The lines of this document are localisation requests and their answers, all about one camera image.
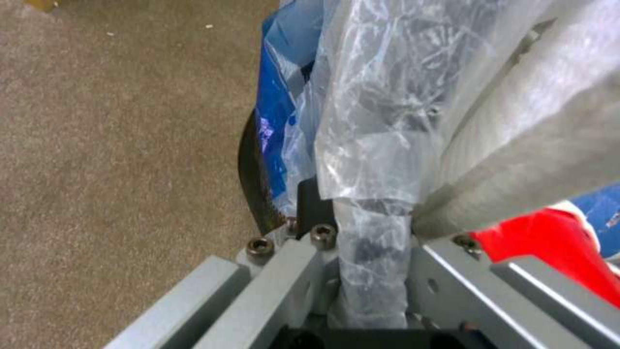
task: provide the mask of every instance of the hole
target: hole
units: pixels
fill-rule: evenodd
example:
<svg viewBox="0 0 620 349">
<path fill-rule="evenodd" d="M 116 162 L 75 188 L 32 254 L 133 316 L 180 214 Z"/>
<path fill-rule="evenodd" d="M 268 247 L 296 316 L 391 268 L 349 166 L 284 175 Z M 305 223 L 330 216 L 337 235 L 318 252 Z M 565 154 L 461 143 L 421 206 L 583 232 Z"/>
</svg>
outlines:
<svg viewBox="0 0 620 349">
<path fill-rule="evenodd" d="M 430 339 L 430 347 L 432 349 L 443 349 L 443 348 L 463 348 L 465 346 L 461 342 L 459 342 L 456 338 L 447 333 L 441 333 L 432 336 Z"/>
<path fill-rule="evenodd" d="M 319 338 L 310 331 L 304 331 L 297 335 L 291 343 L 288 345 L 290 349 L 323 349 L 325 344 Z"/>
<path fill-rule="evenodd" d="M 475 324 L 469 321 L 461 321 L 461 323 L 459 324 L 459 331 L 461 332 L 475 331 L 477 329 L 478 329 L 478 326 L 476 326 Z"/>
<path fill-rule="evenodd" d="M 254 250 L 264 250 L 267 248 L 267 242 L 265 240 L 254 240 L 252 242 L 252 248 Z"/>
<path fill-rule="evenodd" d="M 439 292 L 439 285 L 435 279 L 428 279 L 428 289 L 432 294 L 437 294 Z"/>
<path fill-rule="evenodd" d="M 319 235 L 327 235 L 327 234 L 331 233 L 331 231 L 332 230 L 330 228 L 328 228 L 328 227 L 326 227 L 324 225 L 321 225 L 321 226 L 317 227 L 317 229 L 316 229 L 316 232 Z"/>
</svg>

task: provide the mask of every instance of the metal bar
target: metal bar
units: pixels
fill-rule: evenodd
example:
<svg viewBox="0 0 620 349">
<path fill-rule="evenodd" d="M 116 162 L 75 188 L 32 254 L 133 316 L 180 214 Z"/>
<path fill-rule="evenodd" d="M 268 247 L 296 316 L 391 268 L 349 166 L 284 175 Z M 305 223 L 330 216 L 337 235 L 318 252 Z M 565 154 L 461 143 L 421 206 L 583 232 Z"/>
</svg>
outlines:
<svg viewBox="0 0 620 349">
<path fill-rule="evenodd" d="M 585 348 L 579 338 L 451 240 L 412 250 L 411 310 L 441 328 L 475 326 L 502 348 Z"/>
<path fill-rule="evenodd" d="M 299 327 L 322 287 L 313 246 L 287 241 L 195 348 L 267 348 L 284 325 Z"/>
<path fill-rule="evenodd" d="M 249 282 L 247 268 L 210 256 L 105 347 L 190 348 Z"/>
<path fill-rule="evenodd" d="M 589 345 L 620 347 L 620 312 L 541 260 L 524 257 L 491 270 Z"/>
</svg>

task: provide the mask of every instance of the hex socket bolt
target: hex socket bolt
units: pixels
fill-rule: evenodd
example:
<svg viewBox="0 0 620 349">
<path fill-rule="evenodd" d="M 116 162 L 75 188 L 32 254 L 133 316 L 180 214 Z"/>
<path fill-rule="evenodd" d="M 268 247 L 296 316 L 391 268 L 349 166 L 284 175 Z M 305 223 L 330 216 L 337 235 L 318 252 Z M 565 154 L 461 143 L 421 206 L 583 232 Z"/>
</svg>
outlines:
<svg viewBox="0 0 620 349">
<path fill-rule="evenodd" d="M 331 250 L 336 246 L 336 230 L 329 224 L 317 224 L 310 230 L 310 242 L 319 251 Z"/>
<path fill-rule="evenodd" d="M 250 239 L 246 245 L 247 259 L 256 265 L 264 265 L 273 256 L 273 241 L 266 237 Z"/>
</svg>

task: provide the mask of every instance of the plastic bag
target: plastic bag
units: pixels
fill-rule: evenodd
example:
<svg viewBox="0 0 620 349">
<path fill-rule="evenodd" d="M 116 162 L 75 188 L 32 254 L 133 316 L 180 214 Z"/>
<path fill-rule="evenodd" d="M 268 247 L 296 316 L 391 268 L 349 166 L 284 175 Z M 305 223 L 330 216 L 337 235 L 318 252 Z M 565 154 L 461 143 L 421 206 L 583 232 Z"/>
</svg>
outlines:
<svg viewBox="0 0 620 349">
<path fill-rule="evenodd" d="M 620 260 L 620 183 L 571 199 L 593 227 L 601 256 Z"/>
<path fill-rule="evenodd" d="M 297 0 L 263 23 L 259 90 L 255 114 L 260 151 L 274 203 L 286 196 L 286 166 L 281 152 L 285 125 L 295 113 L 295 98 L 309 78 L 323 19 L 322 1 Z M 294 207 L 278 207 L 294 215 Z"/>
<path fill-rule="evenodd" d="M 282 160 L 286 167 L 286 195 L 278 197 L 276 206 L 288 216 L 295 215 L 297 185 L 316 174 L 314 138 L 319 128 L 321 112 L 331 77 L 330 59 L 334 56 L 338 38 L 328 30 L 340 0 L 323 0 L 323 28 L 308 83 L 295 100 L 295 112 L 284 131 Z"/>
<path fill-rule="evenodd" d="M 332 324 L 407 325 L 409 254 L 399 252 L 410 248 L 408 213 L 434 189 L 464 114 L 549 3 L 340 4 L 323 34 L 339 41 L 315 141 L 319 190 L 336 199 L 340 227 Z"/>
</svg>

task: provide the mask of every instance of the clear plastic wrap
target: clear plastic wrap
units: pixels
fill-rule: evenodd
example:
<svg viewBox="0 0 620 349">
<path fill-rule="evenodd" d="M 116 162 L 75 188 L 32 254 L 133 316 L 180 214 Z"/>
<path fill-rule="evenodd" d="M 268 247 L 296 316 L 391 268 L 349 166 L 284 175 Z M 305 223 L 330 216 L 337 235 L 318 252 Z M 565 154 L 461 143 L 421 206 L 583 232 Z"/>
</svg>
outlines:
<svg viewBox="0 0 620 349">
<path fill-rule="evenodd" d="M 404 280 L 411 251 L 406 202 L 336 199 L 342 287 L 329 314 L 331 327 L 407 326 Z"/>
<path fill-rule="evenodd" d="M 333 57 L 337 38 L 329 34 L 329 25 L 340 0 L 323 0 L 323 27 L 310 79 L 295 99 L 295 112 L 284 129 L 282 160 L 286 166 L 286 196 L 278 197 L 277 207 L 294 215 L 297 205 L 297 185 L 316 174 L 314 137 L 319 128 L 322 107 L 331 77 L 329 60 Z"/>
<path fill-rule="evenodd" d="M 427 238 L 482 228 L 620 178 L 620 2 L 583 2 L 456 134 L 416 212 Z"/>
<path fill-rule="evenodd" d="M 406 326 L 408 212 L 433 190 L 463 116 L 549 3 L 340 4 L 323 33 L 338 44 L 315 141 L 319 190 L 336 199 L 340 228 L 332 324 Z"/>
</svg>

